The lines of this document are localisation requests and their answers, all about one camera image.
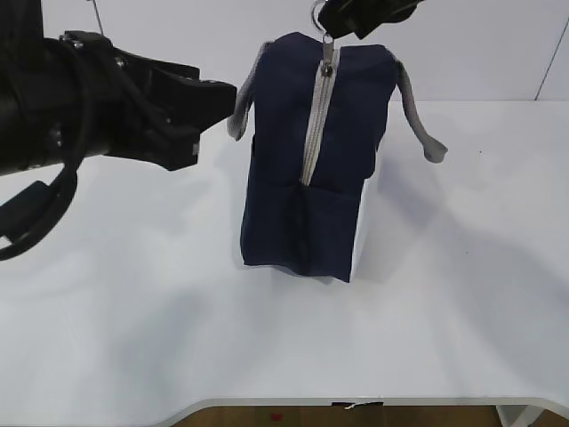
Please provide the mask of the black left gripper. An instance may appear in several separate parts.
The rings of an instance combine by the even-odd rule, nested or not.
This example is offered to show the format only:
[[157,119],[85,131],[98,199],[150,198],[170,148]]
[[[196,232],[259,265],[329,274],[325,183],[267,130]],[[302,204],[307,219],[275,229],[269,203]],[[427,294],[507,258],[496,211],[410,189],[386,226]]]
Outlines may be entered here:
[[95,32],[68,30],[60,41],[85,59],[100,109],[106,155],[178,171],[198,160],[200,133],[234,113],[237,88],[200,80],[197,67],[127,52]]

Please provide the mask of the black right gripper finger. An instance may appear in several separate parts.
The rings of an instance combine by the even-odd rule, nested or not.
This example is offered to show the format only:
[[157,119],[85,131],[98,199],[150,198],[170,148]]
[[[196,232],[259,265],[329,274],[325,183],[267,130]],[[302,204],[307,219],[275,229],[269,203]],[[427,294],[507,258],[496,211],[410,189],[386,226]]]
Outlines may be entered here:
[[413,15],[420,3],[412,0],[356,1],[353,32],[359,39],[364,39],[383,24],[401,23]]
[[318,23],[333,39],[355,35],[364,39],[369,35],[365,24],[369,2],[364,0],[326,1],[318,13]]

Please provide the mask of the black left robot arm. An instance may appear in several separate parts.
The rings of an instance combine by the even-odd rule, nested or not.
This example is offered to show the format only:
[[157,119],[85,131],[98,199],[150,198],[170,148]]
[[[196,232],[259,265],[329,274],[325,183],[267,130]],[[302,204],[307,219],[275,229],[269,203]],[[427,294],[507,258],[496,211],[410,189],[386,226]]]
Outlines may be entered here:
[[63,163],[79,149],[190,167],[202,133],[235,102],[235,86],[203,80],[196,67],[121,50],[96,32],[48,38],[40,2],[1,4],[2,174]]

